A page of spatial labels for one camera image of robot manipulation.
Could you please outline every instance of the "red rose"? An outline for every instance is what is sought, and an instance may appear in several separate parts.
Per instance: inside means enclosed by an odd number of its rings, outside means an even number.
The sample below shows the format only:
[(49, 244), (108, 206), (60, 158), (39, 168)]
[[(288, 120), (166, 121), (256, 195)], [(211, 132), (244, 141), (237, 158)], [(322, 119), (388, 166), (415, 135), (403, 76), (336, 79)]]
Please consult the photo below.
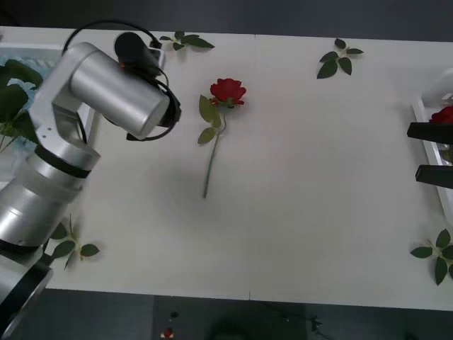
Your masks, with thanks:
[(243, 105), (243, 101), (239, 99), (247, 91), (241, 87), (241, 82), (233, 79), (218, 79), (217, 84), (211, 85), (211, 94), (215, 97), (212, 99), (214, 103), (225, 103), (232, 105)]
[(453, 106), (447, 106), (431, 116), (430, 123), (453, 123)]

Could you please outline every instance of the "robotic arm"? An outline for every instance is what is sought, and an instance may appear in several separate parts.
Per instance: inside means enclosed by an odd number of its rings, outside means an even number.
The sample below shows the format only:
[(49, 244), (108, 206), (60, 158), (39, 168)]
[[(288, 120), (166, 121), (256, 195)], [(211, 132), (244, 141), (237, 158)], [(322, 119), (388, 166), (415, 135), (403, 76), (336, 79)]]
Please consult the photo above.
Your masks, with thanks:
[(168, 121), (171, 100), (178, 107), (168, 88), (150, 82), (160, 69), (138, 35), (124, 33), (115, 49), (126, 67), (87, 42), (70, 47), (35, 95), (30, 116), (40, 145), (0, 192), (0, 339), (52, 277), (41, 246), (100, 158), (84, 141), (76, 109), (86, 103), (142, 140)]

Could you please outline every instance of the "white container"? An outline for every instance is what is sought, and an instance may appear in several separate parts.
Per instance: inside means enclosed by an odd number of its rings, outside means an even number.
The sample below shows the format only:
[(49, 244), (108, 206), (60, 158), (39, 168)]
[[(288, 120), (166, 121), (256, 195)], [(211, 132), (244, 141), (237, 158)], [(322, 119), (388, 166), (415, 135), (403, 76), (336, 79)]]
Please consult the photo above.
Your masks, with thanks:
[[(434, 84), (421, 96), (412, 102), (417, 121), (427, 123), (433, 113), (441, 111), (445, 106), (453, 105), (453, 69), (446, 70)], [(445, 161), (439, 151), (446, 149), (447, 145), (423, 141), (428, 161), (431, 165), (450, 165)], [(449, 224), (453, 225), (453, 189), (437, 187), (445, 217)]]
[[(57, 45), (31, 45), (0, 42), (0, 57), (20, 57), (23, 61), (32, 62), (42, 68), (53, 68), (62, 56), (62, 48)], [(94, 109), (82, 104), (79, 109), (80, 118), (84, 124), (88, 141), (91, 136)], [(14, 177), (14, 172), (22, 159), (29, 152), (18, 152), (10, 145), (0, 154), (0, 189)]]

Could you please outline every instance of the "white table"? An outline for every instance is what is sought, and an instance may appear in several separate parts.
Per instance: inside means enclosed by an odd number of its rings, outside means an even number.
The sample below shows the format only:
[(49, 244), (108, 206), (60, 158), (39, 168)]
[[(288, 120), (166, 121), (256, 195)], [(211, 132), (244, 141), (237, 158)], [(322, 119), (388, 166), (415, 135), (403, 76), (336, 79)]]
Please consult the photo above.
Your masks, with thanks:
[[(0, 28), (3, 40), (62, 44), (70, 30)], [(118, 32), (85, 31), (113, 55)], [(127, 142), (101, 119), (102, 159), (81, 198), (90, 263), (50, 288), (210, 298), (453, 310), (450, 277), (409, 251), (447, 226), (435, 187), (415, 181), (427, 163), (406, 137), (410, 98), (453, 66), (453, 44), (346, 40), (365, 55), (316, 80), (333, 39), (202, 34), (216, 48), (169, 52), (182, 103), (158, 142)], [(207, 200), (212, 145), (198, 96), (217, 78), (241, 80), (246, 105), (229, 117)]]

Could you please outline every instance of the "gray floor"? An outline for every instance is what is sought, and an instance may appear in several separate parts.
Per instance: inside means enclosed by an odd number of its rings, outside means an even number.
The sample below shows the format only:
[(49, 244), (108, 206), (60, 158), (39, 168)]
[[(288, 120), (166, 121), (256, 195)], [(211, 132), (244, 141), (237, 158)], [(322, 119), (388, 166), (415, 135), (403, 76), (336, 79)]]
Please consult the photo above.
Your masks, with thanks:
[(46, 290), (12, 340), (159, 340), (167, 327), (205, 340), (225, 319), (251, 340), (322, 340), (303, 320), (313, 316), (329, 340), (452, 339), (453, 312)]
[[(1, 0), (22, 26), (120, 18), (149, 30), (453, 41), (444, 0)], [(1, 24), (12, 24), (0, 15)]]

